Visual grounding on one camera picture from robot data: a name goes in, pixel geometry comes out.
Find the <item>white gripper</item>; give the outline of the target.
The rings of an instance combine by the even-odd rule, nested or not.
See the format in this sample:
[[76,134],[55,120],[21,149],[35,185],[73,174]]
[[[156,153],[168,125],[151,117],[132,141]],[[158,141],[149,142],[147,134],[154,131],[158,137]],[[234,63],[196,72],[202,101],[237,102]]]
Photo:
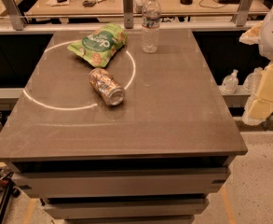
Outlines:
[[251,126],[259,125],[273,113],[273,7],[263,22],[259,21],[243,33],[239,41],[243,44],[258,44],[263,57],[271,60],[262,71],[256,92],[251,92],[241,120]]

